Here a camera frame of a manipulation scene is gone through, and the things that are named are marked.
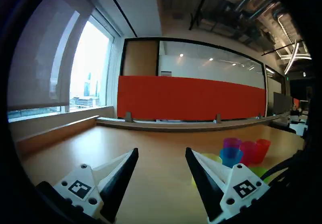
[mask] window blind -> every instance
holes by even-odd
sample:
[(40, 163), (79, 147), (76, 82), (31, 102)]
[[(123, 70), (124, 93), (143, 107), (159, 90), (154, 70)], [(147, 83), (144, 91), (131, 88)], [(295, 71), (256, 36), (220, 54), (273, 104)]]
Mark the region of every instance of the window blind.
[(94, 7), (87, 0), (43, 0), (16, 46), (8, 110), (69, 105), (72, 63)]

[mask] sky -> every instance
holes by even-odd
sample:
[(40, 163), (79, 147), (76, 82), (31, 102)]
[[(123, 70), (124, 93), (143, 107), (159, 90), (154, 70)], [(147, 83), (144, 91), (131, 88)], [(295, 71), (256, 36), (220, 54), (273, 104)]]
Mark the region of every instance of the sky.
[(100, 90), (109, 39), (89, 21), (80, 36), (70, 78), (70, 99), (84, 95), (84, 83), (91, 73), (90, 95)]

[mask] glass partition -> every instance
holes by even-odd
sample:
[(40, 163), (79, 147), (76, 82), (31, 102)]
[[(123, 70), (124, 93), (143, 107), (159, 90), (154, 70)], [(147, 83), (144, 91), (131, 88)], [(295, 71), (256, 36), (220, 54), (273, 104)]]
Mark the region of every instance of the glass partition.
[(265, 89), (262, 65), (244, 56), (203, 45), (161, 41), (159, 75), (224, 81)]

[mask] orange panel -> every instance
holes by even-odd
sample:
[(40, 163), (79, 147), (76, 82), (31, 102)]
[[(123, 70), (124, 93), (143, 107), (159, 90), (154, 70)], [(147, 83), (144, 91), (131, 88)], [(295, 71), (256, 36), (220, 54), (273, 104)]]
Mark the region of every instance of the orange panel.
[(293, 98), (294, 104), (296, 105), (296, 107), (299, 107), (299, 100), (296, 98)]
[(264, 89), (183, 77), (120, 76), (118, 117), (166, 120), (249, 118), (265, 114)]

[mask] wooden table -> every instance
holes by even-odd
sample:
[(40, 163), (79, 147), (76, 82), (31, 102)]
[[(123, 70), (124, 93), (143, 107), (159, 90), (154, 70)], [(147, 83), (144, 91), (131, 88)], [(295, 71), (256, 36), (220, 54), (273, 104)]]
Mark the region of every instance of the wooden table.
[(299, 136), (256, 125), (203, 133), (154, 133), (95, 126), (23, 161), (31, 181), (56, 184), (76, 166), (96, 167), (137, 147), (139, 159), (117, 214), (125, 223), (206, 223), (185, 159), (186, 147), (219, 155), (226, 137), (271, 141), (261, 166), (271, 168), (303, 147)]

